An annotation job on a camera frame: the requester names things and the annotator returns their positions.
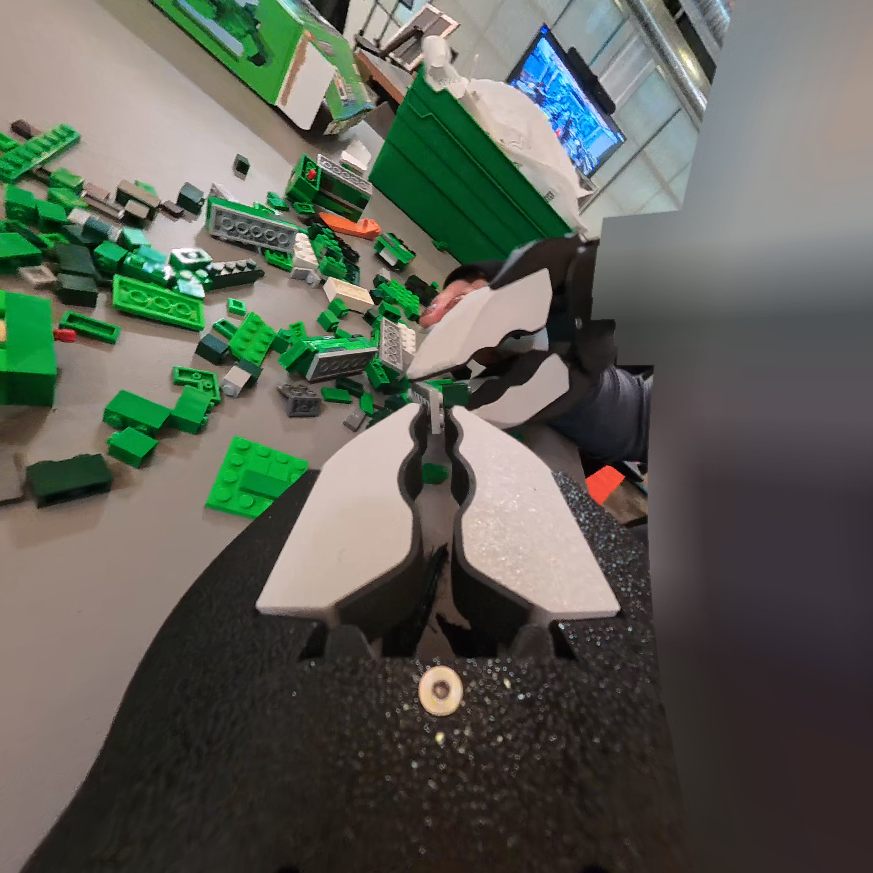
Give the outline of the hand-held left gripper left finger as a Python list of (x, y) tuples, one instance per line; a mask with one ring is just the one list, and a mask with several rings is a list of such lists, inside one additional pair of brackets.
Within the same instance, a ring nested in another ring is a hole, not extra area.
[(369, 657), (447, 657), (447, 484), (423, 482), (430, 437), (409, 404), (323, 465), (256, 598), (263, 617), (311, 622), (300, 658), (343, 635)]

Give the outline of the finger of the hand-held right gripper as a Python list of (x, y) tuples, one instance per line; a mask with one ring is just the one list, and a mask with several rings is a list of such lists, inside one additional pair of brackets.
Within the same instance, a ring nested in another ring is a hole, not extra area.
[(482, 379), (472, 390), (469, 409), (504, 431), (529, 422), (570, 387), (567, 364), (560, 355), (547, 351), (504, 360)]
[(508, 336), (533, 335), (547, 323), (552, 300), (548, 269), (493, 288), (481, 287), (431, 328), (407, 368), (410, 380), (423, 380), (466, 364), (475, 353)]

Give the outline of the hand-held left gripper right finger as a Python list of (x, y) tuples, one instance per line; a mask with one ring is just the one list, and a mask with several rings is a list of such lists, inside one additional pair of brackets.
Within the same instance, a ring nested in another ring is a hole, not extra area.
[(453, 524), (451, 590), (467, 628), (459, 657), (511, 649), (524, 627), (617, 617), (617, 595), (548, 465), (507, 432), (455, 407), (445, 418)]

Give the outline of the grey green brick assembly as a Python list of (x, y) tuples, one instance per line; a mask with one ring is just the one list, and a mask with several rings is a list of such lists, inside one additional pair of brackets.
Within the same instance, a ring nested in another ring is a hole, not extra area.
[(412, 381), (409, 395), (427, 409), (431, 434), (439, 435), (444, 427), (444, 409), (465, 407), (471, 395), (471, 384), (468, 380), (447, 377)]

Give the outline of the pile of toy bricks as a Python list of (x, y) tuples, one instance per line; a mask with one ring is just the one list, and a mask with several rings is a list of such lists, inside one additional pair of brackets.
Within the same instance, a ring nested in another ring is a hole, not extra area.
[[(190, 183), (174, 202), (162, 200), (145, 181), (122, 180), (114, 193), (47, 163), (80, 142), (70, 125), (42, 131), (26, 120), (11, 124), (16, 138), (2, 134), (2, 274), (17, 276), (35, 290), (53, 293), (68, 306), (56, 325), (51, 301), (2, 290), (2, 405), (50, 408), (60, 368), (55, 342), (78, 338), (110, 346), (122, 329), (73, 306), (94, 309), (100, 293), (118, 313), (197, 333), (194, 355), (214, 369), (174, 365), (180, 387), (173, 408), (128, 390), (107, 403), (101, 420), (113, 429), (106, 454), (139, 469), (151, 461), (168, 429), (197, 435), (225, 398), (255, 387), (270, 355), (286, 379), (277, 384), (284, 413), (295, 420), (318, 417), (327, 403), (348, 406), (343, 422), (351, 432), (371, 427), (411, 400), (401, 374), (416, 351), (414, 326), (439, 291), (437, 282), (410, 274), (401, 282), (379, 271), (366, 288), (360, 253), (318, 218), (327, 211), (360, 219), (372, 187), (353, 157), (335, 161), (302, 153), (281, 192), (266, 202), (236, 201), (220, 185), (204, 193)], [(141, 230), (160, 213), (177, 220), (204, 214), (211, 238), (262, 256), (291, 281), (322, 291), (316, 324), (303, 320), (275, 329), (246, 301), (224, 298), (227, 317), (206, 324), (208, 295), (255, 286), (266, 272), (255, 257), (215, 260), (199, 246), (168, 253), (151, 246)], [(374, 254), (402, 271), (416, 253), (394, 233), (381, 233)]]

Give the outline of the person's right forearm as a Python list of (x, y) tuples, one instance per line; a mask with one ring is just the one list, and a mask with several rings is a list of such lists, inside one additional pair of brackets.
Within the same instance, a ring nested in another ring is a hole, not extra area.
[(598, 382), (548, 425), (590, 461), (649, 461), (652, 382), (608, 366)]

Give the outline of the grey desk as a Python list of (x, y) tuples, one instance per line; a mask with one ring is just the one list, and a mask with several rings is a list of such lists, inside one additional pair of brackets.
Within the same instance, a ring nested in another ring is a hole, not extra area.
[[(66, 123), (61, 165), (105, 190), (145, 181), (167, 200), (212, 183), (240, 202), (286, 186), (307, 151), (283, 115), (149, 2), (2, 2), (2, 129)], [(204, 508), (231, 438), (319, 468), (352, 432), (330, 403), (290, 419), (274, 357), (200, 436), (161, 437), (111, 492), (2, 507), (2, 871), (18, 871), (85, 779), (158, 629), (247, 521)]]

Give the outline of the person's right hand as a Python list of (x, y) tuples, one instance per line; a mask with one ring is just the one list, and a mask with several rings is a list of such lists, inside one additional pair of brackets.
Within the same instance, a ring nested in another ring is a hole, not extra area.
[(487, 285), (488, 279), (478, 273), (458, 275), (452, 278), (421, 313), (419, 318), (421, 329), (430, 330), (441, 322), (467, 295)]

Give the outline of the orange red block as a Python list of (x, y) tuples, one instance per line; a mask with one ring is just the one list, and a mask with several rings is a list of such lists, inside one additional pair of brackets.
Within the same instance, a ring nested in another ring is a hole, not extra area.
[(586, 475), (585, 485), (591, 499), (602, 506), (625, 480), (620, 470), (612, 465), (604, 465), (590, 475)]

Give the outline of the green plastic crate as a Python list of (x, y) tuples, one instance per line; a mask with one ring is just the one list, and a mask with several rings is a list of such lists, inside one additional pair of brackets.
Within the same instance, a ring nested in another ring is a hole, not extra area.
[(369, 179), (462, 263), (583, 230), (567, 225), (451, 94), (427, 85), (423, 69)]

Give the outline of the orange toy brick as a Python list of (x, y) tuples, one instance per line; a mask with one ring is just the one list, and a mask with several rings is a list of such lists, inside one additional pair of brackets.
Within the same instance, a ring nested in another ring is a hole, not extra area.
[(375, 220), (368, 217), (361, 217), (357, 221), (353, 221), (332, 212), (320, 211), (318, 212), (318, 218), (331, 231), (343, 236), (375, 241), (381, 234), (381, 226)]

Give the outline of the white plastic bag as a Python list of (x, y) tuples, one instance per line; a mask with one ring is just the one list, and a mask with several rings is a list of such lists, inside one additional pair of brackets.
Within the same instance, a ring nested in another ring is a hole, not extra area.
[(427, 85), (449, 93), (568, 226), (582, 227), (581, 203), (589, 196), (547, 115), (524, 93), (506, 83), (469, 80), (453, 67), (442, 37), (421, 41)]

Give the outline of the black bar above television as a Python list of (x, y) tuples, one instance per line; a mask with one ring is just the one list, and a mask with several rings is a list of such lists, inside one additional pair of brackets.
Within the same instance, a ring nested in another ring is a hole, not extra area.
[(598, 107), (599, 111), (604, 115), (612, 116), (617, 109), (615, 102), (609, 97), (598, 77), (575, 47), (570, 47), (567, 51), (567, 66), (573, 72), (573, 76), (583, 92)]

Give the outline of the wooden side table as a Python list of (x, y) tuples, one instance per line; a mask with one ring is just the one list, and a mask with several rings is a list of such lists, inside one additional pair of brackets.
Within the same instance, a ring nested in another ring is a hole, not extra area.
[(380, 95), (380, 100), (398, 107), (409, 91), (416, 74), (382, 59), (363, 46), (357, 46), (354, 54), (362, 80)]

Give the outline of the green toy box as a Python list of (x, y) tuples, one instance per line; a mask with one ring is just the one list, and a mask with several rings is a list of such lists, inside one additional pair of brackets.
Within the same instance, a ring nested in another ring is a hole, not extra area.
[(351, 45), (308, 2), (152, 5), (301, 132), (339, 135), (376, 109)]

